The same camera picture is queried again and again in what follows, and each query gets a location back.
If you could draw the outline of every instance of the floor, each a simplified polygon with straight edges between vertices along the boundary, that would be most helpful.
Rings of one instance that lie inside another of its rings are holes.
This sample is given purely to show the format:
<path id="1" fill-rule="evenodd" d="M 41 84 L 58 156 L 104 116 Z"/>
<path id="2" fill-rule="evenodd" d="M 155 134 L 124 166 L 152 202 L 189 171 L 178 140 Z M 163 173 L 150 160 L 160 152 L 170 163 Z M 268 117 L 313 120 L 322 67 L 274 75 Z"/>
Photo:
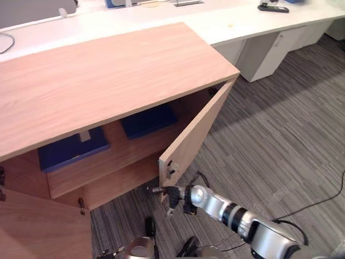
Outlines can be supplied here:
<path id="1" fill-rule="evenodd" d="M 198 169 L 215 192 L 269 219 L 337 193 L 345 169 L 340 43 L 324 35 L 317 44 L 290 52 L 274 75 L 254 83 L 239 78 L 178 185 L 186 185 Z M 191 216 L 178 207 L 168 220 L 167 205 L 145 190 L 146 185 L 92 211 L 94 256 L 144 235 L 149 215 L 157 221 L 161 258 L 174 257 L 192 235 L 219 249 L 242 243 L 203 211 Z M 345 192 L 287 219 L 306 232 L 313 248 L 329 254 L 345 250 Z M 250 247 L 223 254 L 250 258 Z"/>

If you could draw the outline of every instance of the white tabletop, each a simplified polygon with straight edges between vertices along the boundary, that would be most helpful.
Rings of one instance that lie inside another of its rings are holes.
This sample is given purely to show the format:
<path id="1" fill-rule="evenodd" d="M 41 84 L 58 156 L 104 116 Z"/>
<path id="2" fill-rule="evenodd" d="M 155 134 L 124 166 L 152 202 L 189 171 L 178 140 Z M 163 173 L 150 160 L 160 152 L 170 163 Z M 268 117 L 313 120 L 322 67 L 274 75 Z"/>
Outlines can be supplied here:
<path id="1" fill-rule="evenodd" d="M 259 11 L 258 0 L 204 0 L 203 4 L 179 8 L 169 2 L 154 8 L 97 7 L 95 11 L 79 11 L 65 19 L 0 30 L 16 39 L 15 46 L 0 55 L 0 62 L 59 46 L 176 22 L 185 22 L 208 44 L 216 44 L 345 17 L 345 10 L 327 4 L 328 1 L 307 0 L 306 4 L 289 4 L 280 0 L 279 6 L 288 7 L 290 13 Z M 9 40 L 0 37 L 0 51 L 8 45 Z"/>

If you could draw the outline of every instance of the remote control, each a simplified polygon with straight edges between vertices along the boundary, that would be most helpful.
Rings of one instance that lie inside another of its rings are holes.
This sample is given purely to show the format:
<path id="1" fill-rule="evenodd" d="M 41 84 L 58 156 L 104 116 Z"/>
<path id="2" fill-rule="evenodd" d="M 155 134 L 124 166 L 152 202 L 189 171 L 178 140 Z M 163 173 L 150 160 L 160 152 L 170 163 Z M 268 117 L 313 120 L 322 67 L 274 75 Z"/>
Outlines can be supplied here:
<path id="1" fill-rule="evenodd" d="M 267 3 L 263 3 L 259 5 L 258 9 L 260 11 L 266 11 L 266 12 L 285 12 L 285 13 L 289 12 L 289 9 L 286 7 L 271 6 L 271 5 L 267 5 Z"/>

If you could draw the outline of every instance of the open cabinet door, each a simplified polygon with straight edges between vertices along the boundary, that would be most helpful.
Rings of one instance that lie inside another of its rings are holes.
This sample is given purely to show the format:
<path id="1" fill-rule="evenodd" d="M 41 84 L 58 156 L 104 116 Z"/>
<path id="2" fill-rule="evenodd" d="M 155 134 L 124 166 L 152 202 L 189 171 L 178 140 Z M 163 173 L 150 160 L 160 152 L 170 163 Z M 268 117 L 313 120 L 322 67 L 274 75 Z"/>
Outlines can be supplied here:
<path id="1" fill-rule="evenodd" d="M 1 258 L 92 258 L 90 212 L 6 190 L 0 201 Z"/>
<path id="2" fill-rule="evenodd" d="M 198 153 L 236 79 L 227 81 L 159 158 L 160 186 L 173 186 Z"/>

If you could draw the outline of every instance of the blue box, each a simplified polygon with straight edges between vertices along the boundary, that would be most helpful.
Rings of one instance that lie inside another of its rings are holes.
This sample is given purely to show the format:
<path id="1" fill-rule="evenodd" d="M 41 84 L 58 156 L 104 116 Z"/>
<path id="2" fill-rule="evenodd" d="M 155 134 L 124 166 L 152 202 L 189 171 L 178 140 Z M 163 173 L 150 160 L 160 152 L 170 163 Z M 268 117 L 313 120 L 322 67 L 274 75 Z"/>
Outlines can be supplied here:
<path id="1" fill-rule="evenodd" d="M 305 0 L 285 0 L 285 1 L 287 1 L 287 2 L 289 2 L 289 3 L 291 3 L 291 4 L 294 4 L 294 3 L 303 3 L 303 2 L 305 2 Z"/>
<path id="2" fill-rule="evenodd" d="M 135 139 L 177 122 L 174 112 L 167 104 L 135 113 L 121 119 L 129 139 Z"/>
<path id="3" fill-rule="evenodd" d="M 137 1 L 132 0 L 132 4 L 137 4 Z M 126 0 L 106 0 L 108 8 L 121 8 L 126 6 Z"/>
<path id="4" fill-rule="evenodd" d="M 82 142 L 79 134 L 38 148 L 41 171 L 50 173 L 110 147 L 101 127 L 89 130 L 89 140 Z"/>

